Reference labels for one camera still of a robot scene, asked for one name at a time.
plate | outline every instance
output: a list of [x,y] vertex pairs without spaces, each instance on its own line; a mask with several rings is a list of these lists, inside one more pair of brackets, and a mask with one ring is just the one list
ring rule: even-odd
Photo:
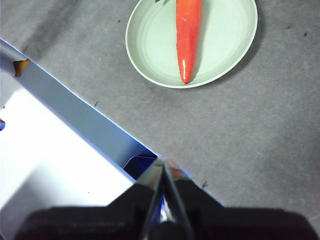
[[126,27],[126,51],[135,69],[149,81],[176,89],[198,87],[220,78],[243,58],[257,24],[254,0],[202,0],[193,80],[184,84],[176,50],[176,1],[140,0]]

gray floor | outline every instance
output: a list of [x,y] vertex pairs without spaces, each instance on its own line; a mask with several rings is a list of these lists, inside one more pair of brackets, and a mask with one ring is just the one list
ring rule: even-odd
[[2,0],[1,37],[225,205],[297,211],[320,233],[320,1],[256,0],[244,59],[184,90],[150,83],[130,64],[136,3]]

carrot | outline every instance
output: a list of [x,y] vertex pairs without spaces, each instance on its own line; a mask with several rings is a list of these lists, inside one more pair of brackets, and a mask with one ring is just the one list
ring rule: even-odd
[[176,53],[181,80],[191,81],[197,56],[202,0],[176,0]]

debris speck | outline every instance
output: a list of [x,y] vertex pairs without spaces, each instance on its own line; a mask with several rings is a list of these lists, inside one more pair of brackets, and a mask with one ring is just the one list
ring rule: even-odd
[[208,186],[207,181],[202,184],[202,188],[204,189],[206,186]]

plate rim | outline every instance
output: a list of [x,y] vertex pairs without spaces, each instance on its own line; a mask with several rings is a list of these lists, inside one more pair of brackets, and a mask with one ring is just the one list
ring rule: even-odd
[[208,83],[213,82],[214,80],[217,80],[219,78],[221,78],[223,75],[225,75],[226,73],[228,73],[231,69],[233,69],[246,55],[246,53],[248,52],[249,48],[251,47],[254,38],[256,36],[257,33],[257,28],[258,28],[258,9],[257,9],[257,4],[255,0],[250,0],[252,2],[252,6],[254,9],[254,29],[251,35],[251,38],[247,44],[247,46],[245,47],[244,51],[242,52],[242,54],[238,57],[238,59],[236,61],[234,61],[233,64],[231,64],[226,70],[224,70],[222,73],[218,74],[217,76],[210,78],[206,81],[203,82],[199,82],[196,84],[192,84],[192,85],[168,85],[168,84],[164,84],[158,81],[153,80],[152,78],[148,77],[147,75],[145,75],[142,71],[140,71],[140,69],[137,67],[137,65],[135,64],[134,60],[131,57],[130,51],[129,51],[129,46],[128,46],[128,30],[129,30],[129,25],[131,23],[132,17],[135,14],[137,8],[139,7],[139,5],[142,3],[142,1],[146,1],[146,0],[139,0],[139,2],[135,5],[134,9],[131,12],[131,15],[129,17],[128,23],[126,25],[126,29],[125,29],[125,48],[126,48],[126,53],[130,59],[131,64],[133,65],[133,67],[135,68],[135,70],[141,75],[143,76],[145,79],[149,80],[150,82],[157,84],[159,86],[162,87],[166,87],[166,88],[171,88],[171,89],[190,89],[190,88],[195,88],[195,87],[199,87]]

